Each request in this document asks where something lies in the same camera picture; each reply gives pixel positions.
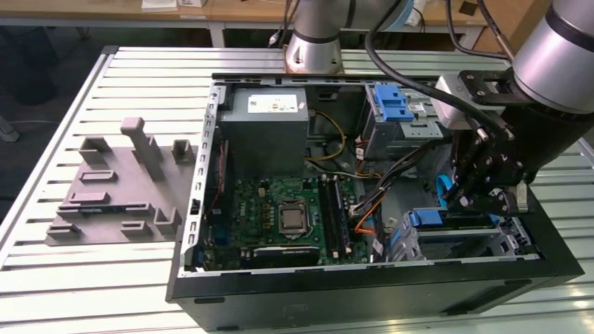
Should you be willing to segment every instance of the black bracket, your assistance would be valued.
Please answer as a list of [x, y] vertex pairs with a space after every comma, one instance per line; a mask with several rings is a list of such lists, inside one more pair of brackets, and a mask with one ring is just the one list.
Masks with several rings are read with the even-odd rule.
[[461, 71], [459, 77], [477, 104], [527, 106], [537, 103], [517, 86], [512, 67], [505, 71]]

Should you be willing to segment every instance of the aluminum extrusion table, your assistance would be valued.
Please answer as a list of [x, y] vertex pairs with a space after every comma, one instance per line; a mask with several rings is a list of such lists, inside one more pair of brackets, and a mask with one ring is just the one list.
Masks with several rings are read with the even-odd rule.
[[[46, 230], [69, 191], [86, 135], [111, 146], [125, 117], [142, 116], [161, 145], [200, 142], [214, 72], [284, 71], [268, 49], [107, 48], [18, 201], [0, 226], [0, 329], [18, 333], [200, 333], [165, 301], [173, 242], [105, 246], [45, 245]], [[452, 53], [384, 52], [405, 74], [503, 70], [504, 63]], [[349, 74], [377, 74], [365, 52], [345, 51]], [[592, 333], [594, 331], [594, 170], [584, 141], [540, 172], [533, 190], [581, 261], [587, 275], [531, 292], [481, 315], [406, 319], [265, 331], [268, 333]]]

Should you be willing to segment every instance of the wooden desk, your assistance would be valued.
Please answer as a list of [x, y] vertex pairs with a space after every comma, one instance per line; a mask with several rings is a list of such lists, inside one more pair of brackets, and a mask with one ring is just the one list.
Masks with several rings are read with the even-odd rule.
[[142, 0], [0, 0], [0, 16], [182, 20], [184, 15], [202, 15], [205, 19], [209, 19], [214, 3], [216, 1], [209, 1], [202, 8], [180, 6], [176, 12], [143, 13], [141, 10]]
[[[460, 8], [463, 0], [454, 0]], [[143, 13], [142, 0], [0, 0], [0, 24], [27, 26], [103, 26], [147, 28], [208, 28], [213, 45], [225, 47], [225, 29], [278, 29], [285, 0], [209, 0], [204, 8], [180, 6], [176, 12]], [[424, 11], [429, 33], [448, 33], [444, 2], [433, 0]], [[485, 19], [456, 10], [456, 32], [473, 47]], [[405, 26], [402, 32], [418, 32]]]
[[[464, 0], [453, 1], [453, 8], [460, 8]], [[210, 20], [226, 22], [281, 22], [285, 0], [214, 0]], [[429, 26], [446, 26], [446, 7], [444, 1], [433, 0], [424, 10], [425, 23]], [[487, 26], [487, 21], [477, 9], [475, 16], [454, 12], [454, 25]]]

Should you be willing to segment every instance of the yellow wire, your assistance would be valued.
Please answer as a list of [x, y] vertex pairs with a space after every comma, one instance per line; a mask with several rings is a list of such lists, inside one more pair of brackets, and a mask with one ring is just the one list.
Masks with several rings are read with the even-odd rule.
[[321, 161], [321, 160], [330, 160], [336, 157], [338, 157], [341, 155], [341, 153], [344, 153], [345, 150], [345, 146], [346, 146], [346, 137], [345, 137], [345, 132], [344, 129], [341, 129], [341, 126], [338, 125], [337, 122], [334, 122], [333, 118], [326, 115], [325, 113], [322, 113], [321, 111], [317, 111], [316, 113], [320, 113], [322, 116], [325, 116], [325, 118], [328, 119], [328, 121], [330, 123], [333, 123], [333, 125], [336, 126], [338, 132], [341, 133], [341, 140], [342, 140], [342, 144], [341, 144], [341, 149], [337, 151], [337, 153], [328, 155], [326, 157], [312, 157], [312, 158], [306, 158], [308, 161]]

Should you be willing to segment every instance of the sticker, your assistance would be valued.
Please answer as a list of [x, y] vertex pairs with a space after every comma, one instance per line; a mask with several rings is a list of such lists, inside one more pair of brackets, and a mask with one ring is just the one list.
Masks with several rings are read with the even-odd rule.
[[410, 111], [425, 111], [424, 104], [421, 102], [409, 104], [409, 110]]
[[380, 243], [378, 239], [374, 239], [374, 249], [378, 254], [384, 254], [384, 245]]
[[249, 113], [297, 113], [297, 95], [252, 95]]
[[365, 158], [365, 150], [362, 148], [356, 149], [357, 159], [364, 160]]
[[206, 19], [205, 15], [180, 15], [181, 19]]

